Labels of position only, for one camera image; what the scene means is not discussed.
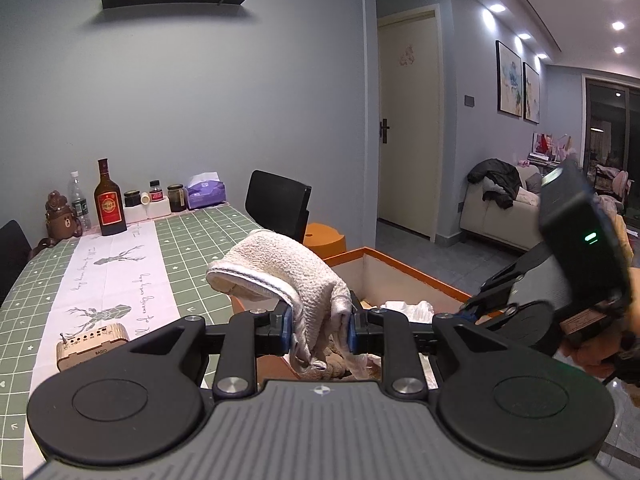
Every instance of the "orange stool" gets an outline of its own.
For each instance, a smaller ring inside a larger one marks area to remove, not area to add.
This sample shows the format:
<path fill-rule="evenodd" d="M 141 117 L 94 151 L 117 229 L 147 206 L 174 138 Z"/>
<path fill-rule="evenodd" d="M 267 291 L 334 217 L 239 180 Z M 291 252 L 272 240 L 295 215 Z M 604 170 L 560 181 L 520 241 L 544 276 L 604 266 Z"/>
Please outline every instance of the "orange stool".
<path fill-rule="evenodd" d="M 324 224 L 307 225 L 303 244 L 323 260 L 347 251 L 344 235 Z"/>

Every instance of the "white towel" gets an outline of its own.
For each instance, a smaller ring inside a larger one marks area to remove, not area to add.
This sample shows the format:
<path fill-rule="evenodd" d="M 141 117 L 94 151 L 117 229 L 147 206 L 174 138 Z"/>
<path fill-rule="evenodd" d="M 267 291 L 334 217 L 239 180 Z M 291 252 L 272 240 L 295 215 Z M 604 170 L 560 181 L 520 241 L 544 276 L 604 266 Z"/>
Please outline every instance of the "white towel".
<path fill-rule="evenodd" d="M 289 363 L 294 370 L 324 369 L 324 349 L 333 335 L 352 373 L 362 377 L 358 370 L 365 370 L 366 356 L 351 355 L 347 346 L 349 288 L 304 245 L 265 229 L 251 231 L 224 258 L 209 264 L 207 282 L 236 298 L 281 298 L 291 307 Z"/>

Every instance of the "dining table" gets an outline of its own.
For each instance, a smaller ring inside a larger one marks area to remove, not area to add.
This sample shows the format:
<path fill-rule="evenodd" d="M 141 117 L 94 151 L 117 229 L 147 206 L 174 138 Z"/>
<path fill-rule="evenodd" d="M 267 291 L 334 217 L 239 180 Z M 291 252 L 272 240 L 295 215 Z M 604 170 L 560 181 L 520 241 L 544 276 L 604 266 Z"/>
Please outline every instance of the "dining table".
<path fill-rule="evenodd" d="M 207 265 L 258 227 L 224 203 L 109 237 L 89 231 L 32 259 L 0 308 L 0 478 L 26 478 L 44 461 L 26 408 L 34 389 L 58 373 L 63 337 L 117 322 L 134 339 L 188 315 L 226 323 L 231 300 L 206 282 Z M 209 387 L 216 357 L 204 376 Z"/>

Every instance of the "cushion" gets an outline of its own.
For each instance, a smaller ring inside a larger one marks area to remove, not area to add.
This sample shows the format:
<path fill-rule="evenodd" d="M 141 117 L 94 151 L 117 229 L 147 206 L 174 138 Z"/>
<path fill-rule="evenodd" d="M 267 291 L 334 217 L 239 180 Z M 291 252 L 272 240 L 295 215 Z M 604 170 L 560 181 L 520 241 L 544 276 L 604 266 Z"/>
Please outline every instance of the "cushion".
<path fill-rule="evenodd" d="M 535 207 L 540 205 L 540 197 L 531 191 L 527 191 L 524 188 L 518 190 L 518 196 L 516 197 L 518 202 L 523 204 L 529 204 Z"/>
<path fill-rule="evenodd" d="M 525 184 L 527 184 L 527 191 L 539 195 L 542 191 L 542 175 L 534 173 L 525 181 Z"/>
<path fill-rule="evenodd" d="M 520 185 L 525 189 L 527 187 L 526 180 L 534 173 L 540 173 L 538 168 L 533 164 L 529 164 L 528 166 L 516 166 L 516 170 L 518 170 L 518 173 L 520 174 Z"/>

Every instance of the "door frame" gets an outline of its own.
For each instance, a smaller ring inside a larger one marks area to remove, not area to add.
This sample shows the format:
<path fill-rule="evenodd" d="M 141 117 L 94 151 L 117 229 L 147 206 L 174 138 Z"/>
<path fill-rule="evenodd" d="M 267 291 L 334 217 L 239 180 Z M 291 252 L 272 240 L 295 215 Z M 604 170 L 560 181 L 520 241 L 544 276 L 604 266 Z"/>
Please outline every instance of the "door frame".
<path fill-rule="evenodd" d="M 429 240 L 432 243 L 436 242 L 436 232 L 438 230 L 438 214 L 440 212 L 440 191 L 442 188 L 442 155 L 444 150 L 444 54 L 442 47 L 442 20 L 440 18 L 440 4 L 433 4 L 424 7 L 417 7 L 416 9 L 404 10 L 403 12 L 396 12 L 395 14 L 390 14 L 388 16 L 384 16 L 383 18 L 378 18 L 378 30 L 381 27 L 386 27 L 387 25 L 391 25 L 393 23 L 399 22 L 407 22 L 409 20 L 418 20 L 421 17 L 431 18 L 433 14 L 434 19 L 436 20 L 436 30 L 438 31 L 438 73 L 440 75 L 439 88 L 438 88 L 438 98 L 440 100 L 440 109 L 438 110 L 438 163 L 436 167 L 436 193 L 435 193 L 435 204 L 433 208 L 433 221 L 431 222 L 431 233 L 429 235 Z M 380 70 L 380 48 L 378 48 L 378 77 L 382 78 L 382 71 Z M 380 91 L 380 103 L 378 106 L 378 110 L 380 111 L 379 121 L 382 120 L 382 92 Z M 380 203 L 380 194 L 378 194 L 378 203 Z"/>
<path fill-rule="evenodd" d="M 628 88 L 636 88 L 640 90 L 640 86 L 622 81 L 620 79 L 614 79 L 610 77 L 602 77 L 597 75 L 591 75 L 588 73 L 582 73 L 582 140 L 580 141 L 580 160 L 581 164 L 584 164 L 584 147 L 587 139 L 587 79 L 592 81 L 600 81 L 602 83 L 609 83 L 613 85 L 626 86 Z"/>

